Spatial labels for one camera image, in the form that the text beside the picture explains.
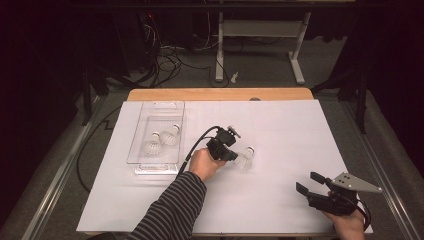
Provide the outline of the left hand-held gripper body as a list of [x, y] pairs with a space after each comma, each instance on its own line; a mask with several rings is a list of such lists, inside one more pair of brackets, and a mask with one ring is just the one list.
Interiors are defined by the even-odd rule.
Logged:
[[212, 158], [219, 160], [221, 156], [227, 155], [227, 151], [236, 143], [236, 138], [240, 138], [240, 135], [232, 126], [228, 126], [227, 129], [219, 127], [216, 136], [207, 143]]

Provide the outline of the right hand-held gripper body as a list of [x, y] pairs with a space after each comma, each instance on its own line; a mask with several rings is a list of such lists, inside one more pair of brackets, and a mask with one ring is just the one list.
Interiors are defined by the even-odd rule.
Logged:
[[305, 197], [310, 207], [337, 216], [348, 216], [357, 209], [359, 192], [383, 192], [381, 187], [346, 172], [342, 172], [334, 179], [327, 178], [325, 185], [330, 190], [329, 195], [309, 191]]

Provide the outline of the white shuttlecock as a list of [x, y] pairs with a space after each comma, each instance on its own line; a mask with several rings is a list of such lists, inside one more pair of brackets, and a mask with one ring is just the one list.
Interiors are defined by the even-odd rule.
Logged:
[[238, 152], [238, 156], [234, 160], [235, 165], [241, 170], [250, 170], [252, 168], [254, 154], [255, 150], [252, 147], [247, 147], [241, 152]]
[[162, 143], [160, 141], [160, 134], [153, 132], [151, 136], [144, 142], [143, 151], [149, 155], [158, 155], [161, 153]]
[[170, 128], [164, 130], [161, 134], [161, 142], [168, 146], [174, 146], [178, 142], [178, 136], [180, 133], [180, 126], [173, 124]]

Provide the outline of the clear plastic tray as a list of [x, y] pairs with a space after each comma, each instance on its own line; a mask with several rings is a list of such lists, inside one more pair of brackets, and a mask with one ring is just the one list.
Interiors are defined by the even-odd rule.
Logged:
[[185, 103], [143, 102], [127, 164], [137, 175], [179, 171]]

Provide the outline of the person's left hand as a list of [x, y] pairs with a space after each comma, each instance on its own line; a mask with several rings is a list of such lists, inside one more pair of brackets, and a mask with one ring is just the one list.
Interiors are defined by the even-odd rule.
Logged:
[[215, 160], [207, 148], [195, 150], [189, 165], [189, 172], [195, 174], [202, 182], [212, 178], [218, 169], [226, 164], [225, 161]]

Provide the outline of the person's right hand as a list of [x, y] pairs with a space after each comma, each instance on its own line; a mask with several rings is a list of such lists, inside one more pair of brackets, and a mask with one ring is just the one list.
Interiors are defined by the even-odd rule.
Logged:
[[323, 212], [329, 218], [340, 240], [365, 240], [364, 217], [355, 210], [348, 216], [337, 216]]

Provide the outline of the black tripod stand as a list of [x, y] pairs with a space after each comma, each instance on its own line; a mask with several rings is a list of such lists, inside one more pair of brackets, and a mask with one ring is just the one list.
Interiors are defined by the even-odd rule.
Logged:
[[100, 65], [87, 65], [82, 73], [83, 126], [88, 124], [92, 116], [91, 90], [94, 90], [98, 96], [109, 94], [109, 88], [106, 84], [106, 71]]
[[351, 67], [340, 74], [332, 74], [330, 78], [323, 83], [311, 88], [313, 94], [324, 89], [337, 88], [337, 98], [340, 101], [356, 101], [355, 121], [360, 132], [365, 130], [365, 111], [367, 95], [367, 78], [361, 67]]

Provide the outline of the dark equipment box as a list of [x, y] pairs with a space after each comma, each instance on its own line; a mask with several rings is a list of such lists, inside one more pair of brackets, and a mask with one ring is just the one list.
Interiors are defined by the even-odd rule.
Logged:
[[115, 13], [113, 18], [123, 54], [123, 75], [129, 76], [132, 71], [150, 69], [156, 50], [147, 37], [142, 16], [137, 12], [129, 12]]

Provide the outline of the dark curtain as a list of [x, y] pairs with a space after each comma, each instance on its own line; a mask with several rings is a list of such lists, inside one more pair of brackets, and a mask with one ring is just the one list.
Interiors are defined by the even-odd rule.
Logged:
[[0, 0], [0, 228], [74, 118], [69, 12], [51, 0]]
[[355, 29], [368, 88], [424, 178], [424, 0], [382, 0]]

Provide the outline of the metal floor rail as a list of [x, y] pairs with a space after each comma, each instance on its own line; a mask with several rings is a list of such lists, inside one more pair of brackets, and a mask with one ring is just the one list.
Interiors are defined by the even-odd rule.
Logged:
[[411, 217], [409, 216], [407, 209], [405, 208], [405, 204], [403, 200], [400, 198], [398, 193], [396, 192], [394, 185], [391, 183], [389, 176], [383, 169], [380, 160], [374, 151], [368, 137], [361, 132], [359, 129], [356, 119], [355, 113], [352, 110], [351, 105], [348, 102], [341, 102], [341, 108], [347, 115], [353, 129], [355, 130], [356, 135], [359, 137], [360, 142], [366, 152], [368, 164], [371, 168], [372, 173], [378, 183], [378, 185], [383, 189], [383, 196], [388, 204], [388, 207], [397, 222], [402, 235], [405, 240], [424, 240], [419, 232], [418, 228], [414, 225]]
[[88, 123], [79, 130], [76, 140], [58, 168], [21, 240], [39, 240], [76, 164], [77, 154], [81, 152], [82, 145], [88, 139], [93, 126], [92, 118], [98, 114], [105, 100], [105, 97], [96, 96], [92, 101], [92, 115], [89, 117]]

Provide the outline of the white metal stand frame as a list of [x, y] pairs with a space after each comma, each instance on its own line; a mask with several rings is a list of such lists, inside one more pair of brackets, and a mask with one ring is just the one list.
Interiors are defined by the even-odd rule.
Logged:
[[215, 81], [224, 80], [224, 51], [225, 37], [267, 37], [267, 38], [293, 38], [296, 45], [293, 51], [287, 53], [295, 80], [298, 85], [304, 85], [305, 79], [298, 62], [298, 55], [309, 25], [311, 13], [304, 14], [298, 21], [265, 21], [265, 20], [225, 20], [219, 14], [218, 23], [218, 48], [216, 56]]

